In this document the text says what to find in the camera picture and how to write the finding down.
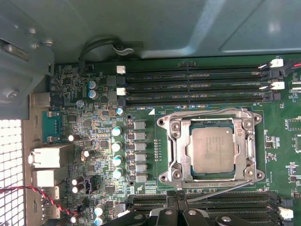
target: cable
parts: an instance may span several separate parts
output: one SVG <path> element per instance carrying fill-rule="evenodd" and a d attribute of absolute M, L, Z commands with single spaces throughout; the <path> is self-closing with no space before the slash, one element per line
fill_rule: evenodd
<path fill-rule="evenodd" d="M 218 194 L 223 194 L 225 192 L 229 192 L 229 191 L 232 191 L 234 189 L 237 189 L 237 188 L 240 188 L 240 187 L 243 187 L 243 186 L 246 186 L 246 185 L 249 185 L 251 183 L 253 183 L 254 181 L 253 180 L 250 180 L 250 181 L 247 181 L 245 183 L 242 183 L 240 185 L 236 185 L 234 187 L 230 187 L 230 188 L 227 188 L 225 190 L 221 190 L 219 192 L 214 192 L 214 193 L 211 193 L 211 194 L 206 194 L 206 195 L 203 195 L 203 196 L 200 196 L 200 197 L 197 197 L 197 198 L 193 198 L 193 199 L 188 199 L 187 202 L 197 202 L 197 201 L 200 201 L 200 200 L 203 200 L 203 199 L 207 199 L 207 198 L 210 198 L 212 196 L 216 196 Z"/>
<path fill-rule="evenodd" d="M 14 191 L 14 190 L 20 190 L 20 189 L 31 189 L 34 192 L 39 193 L 40 195 L 42 195 L 42 197 L 44 199 L 47 199 L 48 201 L 51 202 L 52 205 L 56 206 L 57 208 L 60 209 L 60 211 L 68 214 L 68 215 L 73 215 L 73 214 L 77 214 L 76 211 L 70 211 L 70 210 L 65 210 L 60 204 L 57 204 L 52 198 L 50 198 L 45 192 L 40 191 L 38 188 L 28 185 L 28 186 L 13 186 L 13 187 L 8 187 L 8 188 L 1 188 L 0 189 L 0 193 L 4 193 L 7 191 Z"/>
<path fill-rule="evenodd" d="M 94 42 L 91 42 L 90 44 L 87 44 L 83 50 L 80 52 L 79 55 L 79 60 L 83 60 L 83 57 L 90 52 L 91 50 L 101 47 L 101 46 L 106 46 L 106 45 L 120 45 L 122 42 L 117 39 L 117 38 L 109 38 L 109 39 L 100 39 Z"/>
<path fill-rule="evenodd" d="M 80 52 L 79 55 L 79 75 L 81 76 L 86 67 L 85 60 L 83 59 L 85 55 L 90 52 L 91 50 L 101 47 L 101 46 L 106 46 L 106 45 L 121 45 L 122 42 L 117 39 L 117 38 L 109 38 L 109 39 L 100 39 L 94 42 L 91 42 L 90 44 L 87 44 L 83 50 Z"/>

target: motherboard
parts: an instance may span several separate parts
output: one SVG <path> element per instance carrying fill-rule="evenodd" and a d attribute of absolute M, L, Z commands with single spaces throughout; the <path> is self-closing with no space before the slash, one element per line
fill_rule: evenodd
<path fill-rule="evenodd" d="M 254 225 L 298 225 L 298 57 L 94 63 L 82 74 L 78 64 L 56 65 L 43 142 L 74 145 L 67 178 L 53 185 L 67 208 L 83 209 L 76 219 L 48 219 L 100 225 L 126 211 L 129 197 L 149 214 L 164 207 L 168 190 L 193 199 L 228 189 L 189 203 L 210 218 L 227 212 Z"/>

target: black wire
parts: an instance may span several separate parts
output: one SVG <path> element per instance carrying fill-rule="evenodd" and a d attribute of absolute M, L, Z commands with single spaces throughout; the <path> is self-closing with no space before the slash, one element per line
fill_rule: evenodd
<path fill-rule="evenodd" d="M 91 50 L 101 47 L 101 46 L 106 46 L 106 45 L 121 45 L 122 42 L 117 39 L 117 38 L 109 38 L 109 39 L 100 39 L 94 42 L 91 42 L 90 44 L 87 44 L 83 50 L 80 52 L 79 55 L 79 60 L 83 60 L 83 57 L 90 52 Z"/>
<path fill-rule="evenodd" d="M 106 46 L 106 45 L 116 45 L 116 46 L 122 46 L 122 42 L 117 39 L 117 38 L 108 38 L 108 39 L 100 39 L 94 42 L 91 42 L 90 44 L 87 44 L 83 50 L 80 52 L 79 55 L 79 75 L 81 76 L 84 71 L 85 71 L 85 60 L 83 58 L 85 55 L 90 52 L 91 50 L 101 47 L 101 46 Z"/>

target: perforated metal mesh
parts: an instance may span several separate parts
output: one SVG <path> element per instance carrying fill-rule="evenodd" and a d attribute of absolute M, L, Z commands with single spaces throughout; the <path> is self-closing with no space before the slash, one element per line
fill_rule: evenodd
<path fill-rule="evenodd" d="M 0 187 L 21 186 L 23 179 L 21 120 L 0 120 Z M 0 194 L 0 225 L 24 225 L 24 191 Z"/>

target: white capacitor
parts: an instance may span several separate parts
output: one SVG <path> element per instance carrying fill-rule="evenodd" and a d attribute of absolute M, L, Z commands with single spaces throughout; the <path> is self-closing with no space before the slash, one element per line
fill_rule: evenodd
<path fill-rule="evenodd" d="M 123 115 L 124 111 L 123 111 L 123 109 L 121 107 L 119 107 L 119 108 L 117 108 L 116 113 L 118 115 Z"/>
<path fill-rule="evenodd" d="M 104 223 L 104 219 L 105 219 L 104 215 L 98 216 L 98 217 L 95 218 L 94 224 L 96 226 L 100 226 Z"/>
<path fill-rule="evenodd" d="M 102 215 L 103 212 L 104 212 L 104 206 L 102 204 L 98 204 L 94 209 L 94 213 L 96 216 Z"/>
<path fill-rule="evenodd" d="M 123 174 L 123 169 L 122 168 L 117 168 L 113 172 L 113 178 L 118 180 L 119 178 L 121 178 L 122 174 Z"/>
<path fill-rule="evenodd" d="M 122 143 L 117 141 L 116 143 L 112 144 L 112 151 L 117 152 L 122 148 Z"/>
<path fill-rule="evenodd" d="M 95 100 L 98 98 L 98 92 L 92 89 L 88 92 L 88 97 Z"/>
<path fill-rule="evenodd" d="M 122 163 L 122 161 L 123 161 L 122 156 L 116 155 L 116 156 L 114 157 L 112 163 L 113 163 L 114 166 L 119 166 L 119 165 Z"/>
<path fill-rule="evenodd" d="M 120 127 L 115 127 L 112 129 L 112 135 L 114 137 L 119 136 L 122 133 L 122 129 Z"/>
<path fill-rule="evenodd" d="M 97 89 L 97 84 L 95 81 L 89 81 L 88 87 L 89 87 L 89 89 Z"/>
<path fill-rule="evenodd" d="M 85 105 L 85 102 L 83 100 L 78 100 L 76 102 L 76 106 L 79 107 L 79 108 L 82 108 L 84 105 Z"/>

